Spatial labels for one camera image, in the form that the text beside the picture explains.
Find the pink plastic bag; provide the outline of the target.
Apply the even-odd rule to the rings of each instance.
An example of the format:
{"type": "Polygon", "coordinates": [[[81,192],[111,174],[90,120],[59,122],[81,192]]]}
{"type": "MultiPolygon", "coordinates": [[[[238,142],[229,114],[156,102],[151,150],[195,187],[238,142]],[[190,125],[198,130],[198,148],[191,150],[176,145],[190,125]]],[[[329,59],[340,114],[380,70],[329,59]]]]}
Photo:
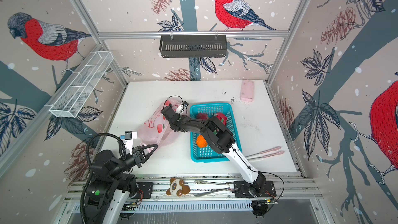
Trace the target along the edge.
{"type": "Polygon", "coordinates": [[[137,138],[141,146],[158,145],[158,148],[170,145],[176,141],[180,133],[171,129],[169,122],[161,113],[162,109],[172,105],[172,110],[178,110],[182,100],[171,97],[165,103],[159,105],[152,116],[144,122],[137,131],[137,138]]]}

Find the red dragon fruit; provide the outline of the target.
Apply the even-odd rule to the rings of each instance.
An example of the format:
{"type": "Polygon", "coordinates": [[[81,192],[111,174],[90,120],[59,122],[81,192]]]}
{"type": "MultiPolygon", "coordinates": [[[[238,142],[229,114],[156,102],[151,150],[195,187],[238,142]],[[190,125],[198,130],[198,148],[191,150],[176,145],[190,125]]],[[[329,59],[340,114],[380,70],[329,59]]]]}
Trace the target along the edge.
{"type": "Polygon", "coordinates": [[[206,113],[198,113],[196,115],[196,119],[207,120],[207,119],[209,119],[209,117],[208,117],[208,115],[206,113]]]}

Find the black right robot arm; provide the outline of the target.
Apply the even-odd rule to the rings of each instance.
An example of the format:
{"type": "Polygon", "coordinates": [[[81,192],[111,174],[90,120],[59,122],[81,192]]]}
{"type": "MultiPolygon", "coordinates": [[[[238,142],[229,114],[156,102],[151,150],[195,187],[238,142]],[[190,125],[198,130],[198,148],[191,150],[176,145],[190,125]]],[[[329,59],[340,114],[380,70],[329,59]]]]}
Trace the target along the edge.
{"type": "Polygon", "coordinates": [[[265,193],[266,177],[250,164],[239,150],[232,132],[217,117],[194,119],[174,111],[170,105],[164,107],[161,114],[173,131],[198,133],[213,151],[227,157],[239,169],[251,197],[265,193]]]}

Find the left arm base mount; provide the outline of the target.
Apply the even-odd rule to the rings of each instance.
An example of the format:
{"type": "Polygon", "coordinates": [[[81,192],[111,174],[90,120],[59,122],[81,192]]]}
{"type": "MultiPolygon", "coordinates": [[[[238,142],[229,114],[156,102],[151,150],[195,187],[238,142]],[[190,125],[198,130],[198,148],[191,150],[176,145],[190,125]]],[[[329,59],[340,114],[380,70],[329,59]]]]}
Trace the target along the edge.
{"type": "Polygon", "coordinates": [[[130,199],[143,200],[150,199],[153,192],[153,183],[136,183],[136,192],[130,199]]]}

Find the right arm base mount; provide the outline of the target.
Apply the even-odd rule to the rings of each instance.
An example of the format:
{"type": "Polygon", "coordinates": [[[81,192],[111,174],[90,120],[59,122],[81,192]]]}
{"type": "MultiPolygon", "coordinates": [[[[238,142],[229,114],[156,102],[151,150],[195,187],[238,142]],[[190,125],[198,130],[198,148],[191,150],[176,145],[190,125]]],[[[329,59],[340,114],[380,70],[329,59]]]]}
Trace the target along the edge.
{"type": "Polygon", "coordinates": [[[260,189],[245,181],[235,181],[232,192],[236,198],[276,198],[274,183],[267,180],[260,189]]]}

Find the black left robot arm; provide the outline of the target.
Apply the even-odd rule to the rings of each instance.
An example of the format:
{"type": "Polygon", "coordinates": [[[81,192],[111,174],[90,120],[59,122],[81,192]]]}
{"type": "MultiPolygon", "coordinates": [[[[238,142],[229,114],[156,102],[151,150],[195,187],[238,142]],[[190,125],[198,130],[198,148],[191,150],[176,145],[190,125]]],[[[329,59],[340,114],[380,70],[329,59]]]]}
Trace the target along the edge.
{"type": "Polygon", "coordinates": [[[125,158],[116,158],[111,150],[98,153],[90,165],[90,175],[80,198],[80,215],[83,224],[115,224],[123,211],[150,199],[153,183],[138,183],[130,172],[141,168],[158,146],[133,148],[125,158]]]}

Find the orange fruit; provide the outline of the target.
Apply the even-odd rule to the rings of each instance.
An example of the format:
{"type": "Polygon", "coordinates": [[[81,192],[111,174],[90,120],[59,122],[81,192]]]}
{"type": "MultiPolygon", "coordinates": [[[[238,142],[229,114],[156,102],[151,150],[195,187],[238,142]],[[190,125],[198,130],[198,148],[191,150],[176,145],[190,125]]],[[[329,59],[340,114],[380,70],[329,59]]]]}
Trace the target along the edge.
{"type": "Polygon", "coordinates": [[[208,143],[206,142],[206,140],[204,139],[204,137],[202,135],[199,135],[196,139],[196,145],[199,148],[205,148],[208,146],[208,143]]]}

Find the teal plastic basket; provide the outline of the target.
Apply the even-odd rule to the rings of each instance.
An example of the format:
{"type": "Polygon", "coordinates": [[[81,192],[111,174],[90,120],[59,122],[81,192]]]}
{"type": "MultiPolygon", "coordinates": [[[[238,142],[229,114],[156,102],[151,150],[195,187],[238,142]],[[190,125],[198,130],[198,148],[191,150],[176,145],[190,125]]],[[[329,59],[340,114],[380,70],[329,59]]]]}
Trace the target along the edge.
{"type": "MultiPolygon", "coordinates": [[[[238,130],[236,126],[236,121],[234,119],[234,114],[232,106],[229,103],[207,103],[207,104],[197,104],[190,107],[190,117],[196,118],[199,113],[207,114],[207,116],[213,117],[217,113],[222,113],[227,118],[227,128],[232,132],[233,138],[238,146],[239,150],[242,151],[240,139],[238,135],[238,130]]],[[[196,140],[199,134],[190,133],[190,149],[191,149],[191,159],[194,162],[223,162],[228,161],[227,157],[222,154],[218,154],[213,151],[210,146],[200,148],[196,144],[196,140]]]]}

